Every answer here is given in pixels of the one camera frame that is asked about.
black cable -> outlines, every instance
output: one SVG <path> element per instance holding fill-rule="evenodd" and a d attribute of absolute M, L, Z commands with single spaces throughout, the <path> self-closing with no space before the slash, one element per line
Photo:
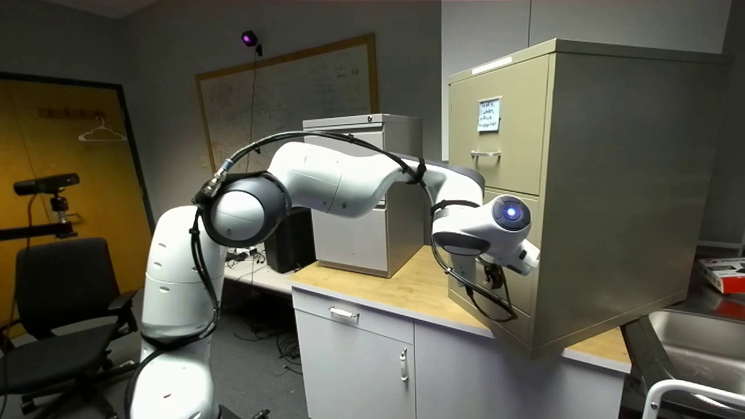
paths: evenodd
<path fill-rule="evenodd" d="M 375 147 L 375 144 L 371 144 L 365 140 L 359 140 L 352 133 L 336 133 L 336 131 L 284 131 L 284 133 L 274 133 L 274 134 L 258 138 L 257 143 L 250 143 L 250 144 L 240 147 L 237 152 L 234 152 L 218 173 L 227 174 L 243 155 L 251 154 L 254 148 L 262 148 L 262 147 L 275 144 L 275 143 L 284 143 L 284 140 L 294 140 L 294 138 L 305 138 L 305 134 L 339 140 L 339 143 L 347 143 L 347 144 L 357 144 L 362 148 L 371 148 L 371 152 L 384 154 L 391 161 L 397 161 L 400 166 L 400 169 L 409 173 L 412 179 L 421 177 L 420 174 L 421 169 L 420 173 L 412 169 L 400 155 L 397 155 L 397 154 L 391 154 L 388 148 L 381 148 L 381 147 Z"/>
<path fill-rule="evenodd" d="M 211 269 L 207 269 L 203 244 L 200 244 L 200 225 L 199 225 L 200 214 L 203 214 L 203 210 L 199 208 L 197 214 L 194 214 L 192 230 L 190 230 L 190 235 L 192 235 L 192 258 L 194 258 L 194 266 L 197 266 L 197 272 L 199 272 L 203 286 L 207 288 L 207 296 L 213 301 L 215 312 L 219 312 L 218 290 L 215 290 L 215 285 L 211 280 Z"/>
<path fill-rule="evenodd" d="M 28 205 L 26 205 L 26 225 L 33 228 L 33 201 L 38 198 L 38 194 L 33 194 L 28 198 Z"/>
<path fill-rule="evenodd" d="M 445 258 L 440 257 L 439 244 L 432 244 L 432 248 L 434 248 L 434 257 L 435 257 L 439 266 L 445 269 L 445 275 L 453 276 L 453 280 L 456 280 L 456 281 L 467 288 L 470 302 L 475 304 L 475 310 L 478 310 L 483 317 L 488 317 L 488 318 L 492 318 L 492 322 L 497 322 L 497 323 L 508 323 L 508 322 L 518 318 L 518 314 L 514 314 L 514 310 L 512 310 L 508 281 L 505 281 L 505 297 L 508 297 L 508 302 L 505 302 L 505 301 L 501 301 L 501 297 L 495 297 L 488 288 L 469 281 L 469 280 L 467 280 L 464 275 L 459 275 L 456 269 L 453 269 L 453 268 L 445 262 Z M 474 294 L 478 294 L 478 296 L 488 297 L 490 302 L 498 304 L 501 310 L 508 312 L 508 317 L 492 317 L 492 314 L 488 314 L 488 310 L 483 310 L 483 307 L 478 304 L 478 301 L 475 301 Z"/>
<path fill-rule="evenodd" d="M 478 202 L 470 202 L 470 201 L 440 201 L 440 202 L 432 205 L 430 211 L 434 216 L 435 211 L 440 211 L 443 208 L 449 208 L 449 205 L 481 208 Z"/>
<path fill-rule="evenodd" d="M 251 86 L 250 86 L 250 131 L 247 131 L 247 138 L 254 138 L 254 113 L 257 113 L 257 108 L 254 108 L 254 103 L 257 103 L 257 88 L 258 88 L 258 68 L 254 68 L 254 73 L 251 73 Z"/>
<path fill-rule="evenodd" d="M 258 410 L 251 419 L 271 419 L 274 410 Z"/>
<path fill-rule="evenodd" d="M 215 328 L 218 328 L 219 297 L 218 297 L 218 290 L 215 290 L 215 285 L 213 285 L 213 280 L 211 280 L 211 269 L 207 269 L 207 262 L 206 262 L 199 221 L 200 221 L 200 210 L 197 210 L 197 214 L 194 214 L 194 223 L 192 223 L 192 230 L 190 230 L 190 235 L 192 235 L 192 242 L 190 242 L 190 244 L 192 244 L 194 268 L 197 268 L 197 272 L 199 272 L 199 276 L 200 276 L 200 281 L 203 281 L 211 301 L 213 301 L 213 307 L 215 307 L 213 318 L 207 322 L 207 326 L 206 326 L 200 332 L 197 332 L 197 336 L 185 336 L 185 337 L 176 337 L 176 340 L 158 340 L 158 337 L 149 337 L 149 336 L 140 332 L 140 337 L 142 337 L 148 345 L 152 345 L 154 351 L 152 351 L 148 358 L 140 361 L 139 370 L 134 373 L 134 378 L 130 378 L 130 381 L 128 381 L 128 386 L 126 386 L 126 390 L 123 390 L 123 413 L 126 413 L 126 417 L 130 417 L 130 406 L 134 406 L 134 395 L 135 395 L 135 383 L 139 383 L 142 370 L 145 370 L 154 358 L 158 358 L 158 357 L 163 357 L 163 354 L 171 354 L 171 351 L 177 351 L 177 350 L 185 350 L 185 347 L 190 347 L 190 345 L 194 345 L 194 343 L 199 343 L 199 340 L 206 340 L 206 337 L 211 337 L 211 336 L 215 332 Z"/>
<path fill-rule="evenodd" d="M 294 332 L 279 332 L 275 337 L 275 345 L 277 345 L 277 354 L 279 358 L 298 358 L 300 357 L 300 347 L 298 347 L 298 340 L 294 337 Z"/>
<path fill-rule="evenodd" d="M 418 166 L 418 169 L 416 169 L 416 177 L 411 179 L 411 183 L 421 183 L 425 187 L 425 174 L 426 174 L 426 161 L 425 161 L 425 155 L 420 155 L 420 166 Z"/>
<path fill-rule="evenodd" d="M 275 340 L 282 336 L 282 331 L 257 331 L 251 328 L 254 336 L 243 336 L 243 332 L 234 332 L 235 340 L 243 340 L 243 343 L 264 343 L 264 340 Z"/>

filing cabinet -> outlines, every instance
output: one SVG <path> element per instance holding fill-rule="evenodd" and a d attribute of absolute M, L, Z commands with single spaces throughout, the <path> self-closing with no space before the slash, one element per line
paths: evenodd
<path fill-rule="evenodd" d="M 723 55 L 567 39 L 449 76 L 449 162 L 526 201 L 540 247 L 540 269 L 495 290 L 518 318 L 459 285 L 453 297 L 532 354 L 682 301 L 724 81 Z"/>

countertop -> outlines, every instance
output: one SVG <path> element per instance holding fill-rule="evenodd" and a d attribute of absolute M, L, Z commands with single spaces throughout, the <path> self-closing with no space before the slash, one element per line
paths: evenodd
<path fill-rule="evenodd" d="M 271 288 L 277 294 L 291 294 L 289 275 L 275 272 L 264 258 L 244 258 L 237 262 L 227 262 L 227 280 L 243 281 L 258 288 Z"/>
<path fill-rule="evenodd" d="M 434 261 L 430 247 L 420 248 L 395 276 L 375 276 L 313 262 L 291 272 L 291 286 L 492 337 L 492 331 L 485 323 L 449 301 L 447 275 Z M 563 350 L 563 357 L 616 373 L 631 373 L 631 357 L 620 328 L 570 345 Z"/>

drawer handle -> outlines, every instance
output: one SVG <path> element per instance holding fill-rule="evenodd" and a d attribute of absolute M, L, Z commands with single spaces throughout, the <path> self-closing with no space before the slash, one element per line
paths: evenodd
<path fill-rule="evenodd" d="M 481 167 L 483 158 L 495 158 L 495 166 L 498 166 L 504 154 L 501 152 L 478 152 L 478 148 L 470 152 L 470 161 L 475 167 Z"/>
<path fill-rule="evenodd" d="M 411 381 L 411 351 L 404 350 L 398 357 L 398 367 L 400 367 L 400 381 Z"/>
<path fill-rule="evenodd" d="M 357 326 L 359 322 L 359 314 L 346 307 L 331 307 L 329 314 L 334 322 L 350 323 L 350 326 Z"/>

wall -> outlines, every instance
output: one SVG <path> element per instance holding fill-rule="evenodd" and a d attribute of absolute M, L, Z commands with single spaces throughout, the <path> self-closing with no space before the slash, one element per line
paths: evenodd
<path fill-rule="evenodd" d="M 0 73 L 121 83 L 128 62 L 116 22 L 43 0 L 0 2 Z"/>
<path fill-rule="evenodd" d="M 724 54 L 731 55 L 730 125 L 703 216 L 703 240 L 739 244 L 745 254 L 745 2 L 735 0 Z"/>
<path fill-rule="evenodd" d="M 730 9 L 731 0 L 443 0 L 443 113 L 449 75 L 553 38 L 719 54 Z M 744 26 L 745 22 L 735 12 L 730 52 L 744 52 Z M 744 112 L 744 98 L 731 112 L 741 129 L 731 129 L 719 152 L 701 232 L 708 242 L 741 244 L 745 230 L 745 198 L 736 194 L 745 187 L 744 169 L 736 169 L 736 155 L 745 148 L 744 134 L 736 140 L 736 133 L 744 133 L 739 109 Z M 447 154 L 447 134 L 443 134 L 443 155 Z"/>
<path fill-rule="evenodd" d="M 258 33 L 267 55 L 375 33 L 383 109 L 432 122 L 434 12 L 430 0 L 161 0 L 126 18 L 135 138 L 156 216 L 211 177 L 197 75 L 251 60 L 243 30 Z"/>

